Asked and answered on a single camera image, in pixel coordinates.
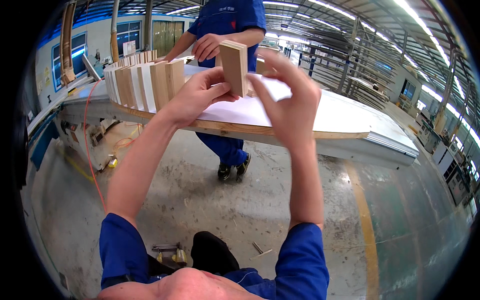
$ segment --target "orange cable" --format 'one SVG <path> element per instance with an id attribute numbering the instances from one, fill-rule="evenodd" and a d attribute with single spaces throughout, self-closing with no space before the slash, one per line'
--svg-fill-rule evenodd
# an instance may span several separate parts
<path id="1" fill-rule="evenodd" d="M 96 178 L 95 178 L 95 173 L 93 172 L 93 168 L 92 168 L 92 162 L 90 161 L 90 152 L 88 151 L 88 146 L 87 146 L 87 133 L 86 133 L 86 123 L 87 123 L 87 109 L 88 109 L 88 103 L 90 102 L 90 97 L 92 96 L 92 92 L 93 90 L 95 89 L 96 85 L 102 81 L 104 78 L 100 79 L 99 81 L 97 81 L 95 83 L 95 85 L 93 86 L 92 90 L 90 91 L 90 94 L 88 95 L 88 98 L 87 98 L 87 104 L 85 105 L 85 117 L 84 117 L 84 138 L 85 138 L 85 147 L 87 149 L 87 157 L 88 157 L 88 164 L 90 165 L 90 171 L 92 171 L 92 177 L 93 177 L 93 180 L 95 181 L 95 185 L 96 185 L 96 189 L 98 190 L 98 194 L 100 195 L 100 199 L 102 200 L 102 205 L 103 205 L 103 210 L 105 212 L 107 212 L 107 207 L 105 206 L 105 201 L 103 199 L 103 195 L 102 195 L 102 192 L 100 191 L 100 188 L 98 187 L 98 182 L 96 181 Z"/>

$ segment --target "black shoe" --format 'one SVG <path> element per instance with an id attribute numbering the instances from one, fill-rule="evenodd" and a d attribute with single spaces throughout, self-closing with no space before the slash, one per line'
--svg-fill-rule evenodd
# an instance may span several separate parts
<path id="1" fill-rule="evenodd" d="M 237 168 L 237 177 L 245 174 L 249 164 L 250 164 L 250 153 L 247 153 L 247 159 L 245 159 L 243 164 L 235 166 Z"/>
<path id="2" fill-rule="evenodd" d="M 218 166 L 218 172 L 217 172 L 218 179 L 227 180 L 230 176 L 230 169 L 231 169 L 231 166 L 221 162 L 220 166 Z"/>

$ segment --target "worker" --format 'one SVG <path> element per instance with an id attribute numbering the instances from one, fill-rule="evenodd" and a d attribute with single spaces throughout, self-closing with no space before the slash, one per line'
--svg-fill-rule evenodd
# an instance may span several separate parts
<path id="1" fill-rule="evenodd" d="M 261 55 L 276 70 L 268 77 L 286 83 L 292 91 L 291 98 L 275 102 L 257 77 L 247 75 L 276 138 L 291 158 L 291 218 L 275 279 L 262 279 L 254 268 L 240 269 L 227 245 L 208 232 L 193 238 L 193 267 L 169 272 L 152 264 L 160 263 L 147 254 L 137 230 L 135 218 L 173 134 L 209 105 L 238 99 L 228 93 L 223 69 L 216 67 L 195 74 L 149 121 L 111 178 L 99 240 L 103 275 L 98 299 L 326 298 L 324 201 L 312 133 L 321 90 L 288 59 L 268 52 Z"/>
<path id="2" fill-rule="evenodd" d="M 255 72 L 255 50 L 266 32 L 265 7 L 262 0 L 210 0 L 200 10 L 198 19 L 190 26 L 173 49 L 163 58 L 171 61 L 186 51 L 195 41 L 192 55 L 200 67 L 215 67 L 218 45 L 234 41 L 247 45 L 248 71 Z M 243 151 L 243 140 L 207 133 L 197 136 L 220 157 L 218 178 L 226 180 L 232 166 L 237 168 L 237 177 L 242 176 L 250 163 L 250 154 Z"/>

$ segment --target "metal rack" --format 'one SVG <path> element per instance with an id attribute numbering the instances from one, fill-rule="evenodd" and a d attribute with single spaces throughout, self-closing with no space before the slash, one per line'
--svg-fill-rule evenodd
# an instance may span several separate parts
<path id="1" fill-rule="evenodd" d="M 314 43 L 309 51 L 300 51 L 299 66 L 312 79 L 377 110 L 389 100 L 384 90 L 390 90 L 396 76 L 398 61 L 389 57 L 388 45 L 376 35 L 354 24 L 351 35 L 324 30 L 309 30 Z"/>

